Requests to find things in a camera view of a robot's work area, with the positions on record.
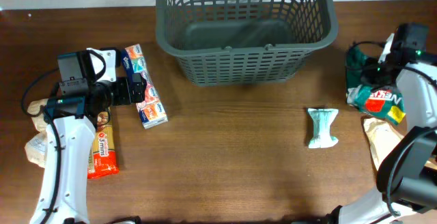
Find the green Nescafe coffee bag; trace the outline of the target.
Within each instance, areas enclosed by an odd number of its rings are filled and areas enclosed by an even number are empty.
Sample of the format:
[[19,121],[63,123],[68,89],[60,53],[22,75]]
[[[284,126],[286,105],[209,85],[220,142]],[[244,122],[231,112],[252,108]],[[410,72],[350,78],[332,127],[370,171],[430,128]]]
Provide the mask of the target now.
[[364,80],[362,68],[378,64],[359,47],[350,47],[346,53],[346,102],[360,112],[398,125],[405,118],[404,99],[399,91],[384,86],[372,87]]

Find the beige paper pouch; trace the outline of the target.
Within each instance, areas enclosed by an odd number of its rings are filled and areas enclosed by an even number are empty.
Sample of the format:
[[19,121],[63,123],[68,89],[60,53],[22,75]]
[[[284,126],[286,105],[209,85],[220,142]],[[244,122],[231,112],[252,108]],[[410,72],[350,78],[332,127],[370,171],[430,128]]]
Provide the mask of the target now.
[[388,122],[377,118],[365,118],[363,128],[369,141],[371,158],[376,170],[379,170],[382,161],[404,138]]

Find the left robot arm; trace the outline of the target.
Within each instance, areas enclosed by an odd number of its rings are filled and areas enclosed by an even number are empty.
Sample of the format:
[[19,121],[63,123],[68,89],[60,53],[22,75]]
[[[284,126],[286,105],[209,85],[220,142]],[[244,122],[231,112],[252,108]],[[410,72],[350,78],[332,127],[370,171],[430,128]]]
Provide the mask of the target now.
[[111,106],[144,97],[139,76],[80,78],[55,84],[40,114],[47,122],[46,164],[31,223],[88,223],[87,168],[97,117]]

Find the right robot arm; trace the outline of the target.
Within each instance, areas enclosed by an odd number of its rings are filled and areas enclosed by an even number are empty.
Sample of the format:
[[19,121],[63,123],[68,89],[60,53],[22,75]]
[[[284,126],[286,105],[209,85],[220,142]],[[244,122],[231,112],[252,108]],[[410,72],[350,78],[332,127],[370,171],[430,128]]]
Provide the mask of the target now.
[[408,132],[382,161],[375,187],[321,223],[392,223],[436,209],[436,170],[425,165],[436,158],[436,55],[426,51],[428,31],[426,25],[400,24],[384,60],[347,67],[375,89],[401,93]]

